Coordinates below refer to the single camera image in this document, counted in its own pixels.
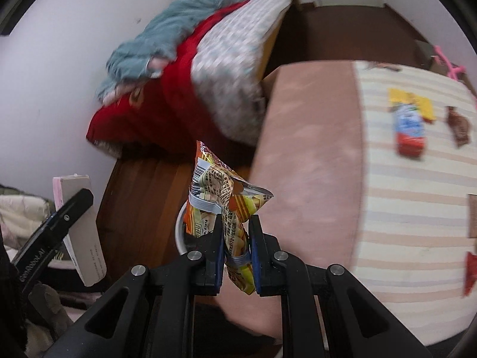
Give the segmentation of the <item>patterned white mattress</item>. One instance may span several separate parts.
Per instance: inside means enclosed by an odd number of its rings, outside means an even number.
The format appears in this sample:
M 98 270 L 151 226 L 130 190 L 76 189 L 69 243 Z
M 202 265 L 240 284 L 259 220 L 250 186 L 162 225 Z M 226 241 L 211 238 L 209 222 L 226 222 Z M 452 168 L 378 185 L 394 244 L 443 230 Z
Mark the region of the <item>patterned white mattress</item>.
M 220 132 L 257 144 L 265 114 L 259 67 L 264 43 L 292 0 L 250 0 L 214 25 L 192 60 L 191 80 Z

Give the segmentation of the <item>brown snack wrapper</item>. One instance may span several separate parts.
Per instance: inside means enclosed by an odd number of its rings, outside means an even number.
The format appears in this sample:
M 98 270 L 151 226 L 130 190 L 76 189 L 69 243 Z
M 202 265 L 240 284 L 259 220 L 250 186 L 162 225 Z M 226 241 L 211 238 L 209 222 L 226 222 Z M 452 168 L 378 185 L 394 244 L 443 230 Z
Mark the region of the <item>brown snack wrapper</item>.
M 454 106 L 447 106 L 447 124 L 453 134 L 455 145 L 460 148 L 470 143 L 470 122 L 457 112 Z

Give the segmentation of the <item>yellow snack packet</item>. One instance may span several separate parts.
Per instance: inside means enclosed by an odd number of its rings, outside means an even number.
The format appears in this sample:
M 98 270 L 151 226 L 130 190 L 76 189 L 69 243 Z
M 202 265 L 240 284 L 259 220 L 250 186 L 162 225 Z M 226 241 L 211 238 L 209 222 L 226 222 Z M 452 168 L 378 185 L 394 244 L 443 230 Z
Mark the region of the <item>yellow snack packet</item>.
M 436 121 L 433 102 L 431 99 L 416 95 L 409 91 L 403 91 L 397 88 L 388 89 L 389 104 L 392 107 L 399 107 L 401 105 L 412 105 L 420 113 L 425 122 L 432 124 Z

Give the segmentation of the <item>pure milk carton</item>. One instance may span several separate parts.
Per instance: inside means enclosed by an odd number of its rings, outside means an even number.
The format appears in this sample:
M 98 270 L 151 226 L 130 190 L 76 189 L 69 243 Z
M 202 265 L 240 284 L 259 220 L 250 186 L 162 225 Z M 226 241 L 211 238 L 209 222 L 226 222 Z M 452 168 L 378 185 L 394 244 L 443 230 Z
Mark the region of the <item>pure milk carton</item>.
M 394 108 L 394 141 L 401 156 L 420 158 L 425 151 L 424 121 L 415 105 L 399 104 Z

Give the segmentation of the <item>pink panther plush toy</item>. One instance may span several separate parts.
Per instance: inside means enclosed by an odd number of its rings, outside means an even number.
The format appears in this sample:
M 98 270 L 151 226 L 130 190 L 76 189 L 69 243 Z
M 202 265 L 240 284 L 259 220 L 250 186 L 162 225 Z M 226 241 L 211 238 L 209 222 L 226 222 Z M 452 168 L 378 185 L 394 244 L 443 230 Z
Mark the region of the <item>pink panther plush toy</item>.
M 450 59 L 443 53 L 442 48 L 438 45 L 433 47 L 433 59 L 439 65 L 446 68 L 446 76 L 458 81 L 462 74 L 467 72 L 465 66 L 455 65 Z

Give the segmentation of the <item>pink white book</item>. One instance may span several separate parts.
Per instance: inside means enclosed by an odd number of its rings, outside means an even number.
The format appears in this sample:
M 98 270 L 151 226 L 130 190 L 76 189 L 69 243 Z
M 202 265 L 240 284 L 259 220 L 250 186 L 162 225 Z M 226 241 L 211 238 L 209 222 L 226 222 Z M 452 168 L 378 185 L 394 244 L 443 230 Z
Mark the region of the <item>pink white book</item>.
M 56 210 L 59 210 L 81 189 L 91 191 L 88 175 L 67 175 L 52 178 L 52 191 Z M 91 287 L 100 282 L 107 273 L 106 262 L 96 226 L 96 210 L 89 207 L 69 229 L 63 243 L 83 285 Z

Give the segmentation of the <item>orange yellow snack wrapper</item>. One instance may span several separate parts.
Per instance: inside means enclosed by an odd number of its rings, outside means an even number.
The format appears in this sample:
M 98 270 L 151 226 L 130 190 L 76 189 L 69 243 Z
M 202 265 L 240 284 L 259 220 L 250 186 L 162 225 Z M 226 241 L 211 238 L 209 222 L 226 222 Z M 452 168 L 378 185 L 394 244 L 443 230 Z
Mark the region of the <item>orange yellow snack wrapper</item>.
M 196 143 L 196 164 L 184 216 L 186 233 L 201 237 L 222 220 L 225 265 L 230 280 L 244 293 L 255 291 L 245 223 L 273 193 L 250 184 L 223 163 L 203 142 Z

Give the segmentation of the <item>brown paper card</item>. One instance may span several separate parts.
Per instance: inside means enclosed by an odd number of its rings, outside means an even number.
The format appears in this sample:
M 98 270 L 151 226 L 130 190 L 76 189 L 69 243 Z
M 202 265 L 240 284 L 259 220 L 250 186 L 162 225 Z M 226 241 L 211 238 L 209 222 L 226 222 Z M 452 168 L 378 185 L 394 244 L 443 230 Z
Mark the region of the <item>brown paper card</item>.
M 477 238 L 477 195 L 469 194 L 468 200 L 468 237 Z

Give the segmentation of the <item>pink fleece blanket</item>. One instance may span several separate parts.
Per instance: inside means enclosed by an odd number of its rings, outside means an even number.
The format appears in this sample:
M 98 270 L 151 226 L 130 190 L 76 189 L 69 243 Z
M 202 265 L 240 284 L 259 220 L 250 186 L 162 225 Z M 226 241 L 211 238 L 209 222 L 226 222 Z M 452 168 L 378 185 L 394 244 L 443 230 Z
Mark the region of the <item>pink fleece blanket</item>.
M 259 212 L 281 248 L 321 268 L 349 267 L 361 212 L 361 106 L 350 61 L 277 68 L 250 182 L 272 192 Z

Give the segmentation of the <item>white round trash bin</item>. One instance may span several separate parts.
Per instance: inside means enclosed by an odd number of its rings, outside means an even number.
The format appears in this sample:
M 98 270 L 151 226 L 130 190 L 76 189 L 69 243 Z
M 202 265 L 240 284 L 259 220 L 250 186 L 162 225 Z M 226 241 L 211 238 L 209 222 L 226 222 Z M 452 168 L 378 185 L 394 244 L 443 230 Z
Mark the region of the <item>white round trash bin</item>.
M 185 254 L 187 252 L 187 248 L 186 248 L 186 244 L 184 240 L 184 234 L 185 234 L 184 215 L 186 212 L 186 207 L 187 207 L 187 203 L 184 202 L 181 209 L 179 210 L 179 213 L 175 221 L 175 230 L 174 230 L 175 246 L 180 255 Z

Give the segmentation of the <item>red foil wrapper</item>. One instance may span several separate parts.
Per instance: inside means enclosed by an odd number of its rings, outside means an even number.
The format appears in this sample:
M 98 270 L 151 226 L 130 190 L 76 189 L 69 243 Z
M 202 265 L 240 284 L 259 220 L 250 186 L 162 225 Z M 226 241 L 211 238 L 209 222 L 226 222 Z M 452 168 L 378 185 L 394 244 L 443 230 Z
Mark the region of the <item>red foil wrapper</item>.
M 477 255 L 467 252 L 463 294 L 469 296 L 477 280 Z

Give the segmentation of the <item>red blanket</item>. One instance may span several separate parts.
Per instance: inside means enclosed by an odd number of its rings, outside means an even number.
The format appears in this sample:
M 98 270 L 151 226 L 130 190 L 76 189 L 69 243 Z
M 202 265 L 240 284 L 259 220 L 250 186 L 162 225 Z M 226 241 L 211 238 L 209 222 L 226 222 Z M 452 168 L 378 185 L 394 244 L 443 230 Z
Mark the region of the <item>red blanket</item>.
M 219 131 L 193 88 L 192 60 L 213 26 L 245 4 L 237 2 L 200 22 L 179 44 L 177 58 L 166 65 L 161 77 L 123 94 L 93 115 L 86 140 L 98 148 L 115 148 L 117 157 L 142 147 L 192 157 L 198 141 L 215 154 L 228 154 L 233 142 Z

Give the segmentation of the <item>teal fluffy blanket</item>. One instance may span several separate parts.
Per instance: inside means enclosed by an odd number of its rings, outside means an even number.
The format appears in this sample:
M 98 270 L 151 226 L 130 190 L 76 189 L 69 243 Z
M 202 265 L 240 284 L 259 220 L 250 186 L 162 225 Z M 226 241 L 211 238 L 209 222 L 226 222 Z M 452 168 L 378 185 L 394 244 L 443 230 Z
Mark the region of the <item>teal fluffy blanket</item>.
M 148 66 L 158 57 L 166 61 L 176 58 L 179 44 L 191 35 L 203 20 L 217 11 L 245 0 L 174 0 L 155 16 L 145 29 L 130 41 L 120 44 L 107 63 L 107 78 L 97 91 L 105 101 L 121 84 L 158 77 L 162 69 Z

